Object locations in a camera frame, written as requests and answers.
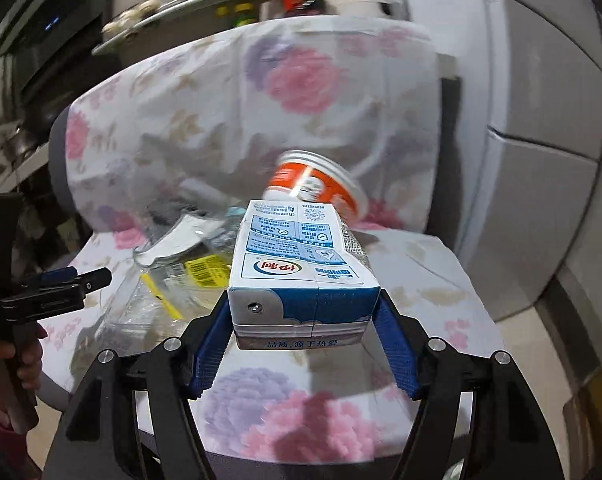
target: white and blue carton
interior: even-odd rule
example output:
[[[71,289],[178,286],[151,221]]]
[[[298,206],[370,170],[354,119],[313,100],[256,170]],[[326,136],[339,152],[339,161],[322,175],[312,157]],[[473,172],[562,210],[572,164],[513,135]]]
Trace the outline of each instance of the white and blue carton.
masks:
[[[348,249],[333,205],[252,200],[228,286],[239,347],[311,349],[359,342],[380,286]]]

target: yellow sticker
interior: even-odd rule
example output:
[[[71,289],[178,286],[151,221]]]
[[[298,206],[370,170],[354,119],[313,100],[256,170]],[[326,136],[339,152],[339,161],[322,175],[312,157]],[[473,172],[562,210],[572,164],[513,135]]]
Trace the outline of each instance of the yellow sticker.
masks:
[[[161,301],[161,304],[165,307],[165,310],[168,311],[170,316],[172,316],[174,319],[185,319],[183,315],[176,309],[176,307],[172,305],[172,302],[167,300],[165,296],[161,294],[161,291],[147,274],[141,274],[141,279],[147,288],[150,289],[150,292],[156,297],[156,299]]]
[[[230,283],[230,268],[216,254],[185,262],[185,268],[198,286],[225,288]]]

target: paper cup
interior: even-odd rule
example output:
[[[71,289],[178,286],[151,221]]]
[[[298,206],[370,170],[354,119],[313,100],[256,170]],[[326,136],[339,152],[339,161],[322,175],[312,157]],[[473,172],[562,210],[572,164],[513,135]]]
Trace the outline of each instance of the paper cup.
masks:
[[[316,153],[293,150],[283,153],[276,166],[263,200],[330,203],[346,222],[367,215],[365,192],[336,162]]]

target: cartoon face on bowl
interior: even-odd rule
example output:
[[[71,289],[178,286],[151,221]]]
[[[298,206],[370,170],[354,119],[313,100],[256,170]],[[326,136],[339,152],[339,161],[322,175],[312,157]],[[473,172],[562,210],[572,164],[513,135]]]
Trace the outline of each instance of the cartoon face on bowl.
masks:
[[[308,176],[301,184],[298,197],[304,202],[316,202],[325,189],[323,181],[316,176]]]

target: floor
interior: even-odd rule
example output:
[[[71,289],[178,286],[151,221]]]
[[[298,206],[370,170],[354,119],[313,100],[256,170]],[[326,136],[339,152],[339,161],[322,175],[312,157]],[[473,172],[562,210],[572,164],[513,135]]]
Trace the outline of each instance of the floor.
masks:
[[[559,357],[548,333],[530,308],[498,323],[507,350],[532,388],[559,451],[565,478],[569,479],[568,437],[562,408],[572,396]],[[28,448],[34,461],[43,466],[52,443],[60,413],[39,402],[39,425],[28,434]]]

